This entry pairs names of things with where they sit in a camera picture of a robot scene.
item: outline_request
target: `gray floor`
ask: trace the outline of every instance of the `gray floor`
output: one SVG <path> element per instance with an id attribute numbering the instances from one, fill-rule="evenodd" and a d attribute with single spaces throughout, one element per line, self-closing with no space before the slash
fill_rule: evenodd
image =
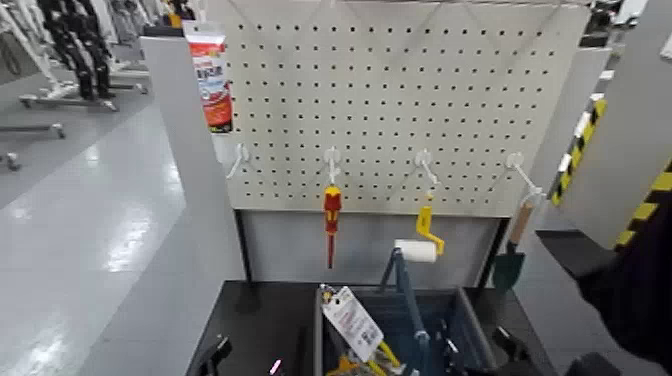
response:
<path id="1" fill-rule="evenodd" d="M 184 209 L 151 97 L 120 94 L 120 113 L 17 107 L 16 87 L 40 81 L 3 86 L 3 119 L 74 125 L 66 140 L 2 136 L 24 162 L 0 174 L 2 375 L 76 374 Z"/>
<path id="2" fill-rule="evenodd" d="M 666 375 L 657 364 L 630 355 L 613 341 L 597 311 L 532 232 L 571 224 L 550 205 L 535 216 L 532 223 L 537 225 L 528 226 L 519 246 L 527 257 L 515 291 L 558 373 L 564 374 L 577 356 L 597 351 L 625 376 Z"/>

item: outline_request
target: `white pegboard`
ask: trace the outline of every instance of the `white pegboard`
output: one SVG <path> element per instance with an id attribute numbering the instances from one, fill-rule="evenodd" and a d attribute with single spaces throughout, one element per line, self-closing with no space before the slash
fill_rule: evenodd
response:
<path id="1" fill-rule="evenodd" d="M 234 207 L 322 207 L 324 150 L 341 151 L 343 211 L 511 216 L 577 50 L 580 5 L 227 0 L 232 137 L 250 164 L 229 180 Z"/>

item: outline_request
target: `hang tag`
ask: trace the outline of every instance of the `hang tag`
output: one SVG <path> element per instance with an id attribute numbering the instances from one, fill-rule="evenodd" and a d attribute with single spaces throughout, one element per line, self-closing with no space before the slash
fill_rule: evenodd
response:
<path id="1" fill-rule="evenodd" d="M 383 332 L 347 286 L 322 304 L 322 313 L 362 362 L 367 362 L 383 341 Z"/>

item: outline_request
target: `screwdriver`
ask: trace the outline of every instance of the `screwdriver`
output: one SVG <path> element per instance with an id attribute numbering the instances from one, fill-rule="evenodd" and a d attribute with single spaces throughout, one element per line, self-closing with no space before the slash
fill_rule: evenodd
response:
<path id="1" fill-rule="evenodd" d="M 341 210 L 341 190 L 335 185 L 329 185 L 324 190 L 324 212 L 327 231 L 327 266 L 334 265 L 334 236 L 338 231 L 338 212 Z"/>

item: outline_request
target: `wheeled base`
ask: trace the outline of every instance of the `wheeled base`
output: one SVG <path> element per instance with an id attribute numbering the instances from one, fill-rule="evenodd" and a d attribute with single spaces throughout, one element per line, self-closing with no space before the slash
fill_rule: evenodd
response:
<path id="1" fill-rule="evenodd" d="M 43 104 L 48 106 L 105 107 L 110 111 L 119 111 L 119 108 L 110 100 L 87 101 L 85 99 L 39 97 L 32 94 L 22 95 L 19 100 L 26 108 L 32 108 L 34 104 Z"/>
<path id="2" fill-rule="evenodd" d="M 0 154 L 0 163 L 5 163 L 7 168 L 12 171 L 18 171 L 21 168 L 21 165 L 18 162 L 18 156 L 16 153 L 4 153 Z"/>
<path id="3" fill-rule="evenodd" d="M 142 84 L 110 84 L 110 89 L 116 90 L 137 90 L 140 94 L 147 94 L 147 87 Z M 119 108 L 113 101 L 107 99 L 85 100 L 81 98 L 69 98 L 76 95 L 79 86 L 74 83 L 65 83 L 47 92 L 44 96 L 25 94 L 19 97 L 19 101 L 26 108 L 32 108 L 34 104 L 47 106 L 80 106 L 80 107 L 104 107 L 110 111 L 119 111 Z"/>
<path id="4" fill-rule="evenodd" d="M 58 138 L 65 138 L 63 124 L 41 124 L 41 125 L 2 125 L 0 132 L 53 132 Z"/>

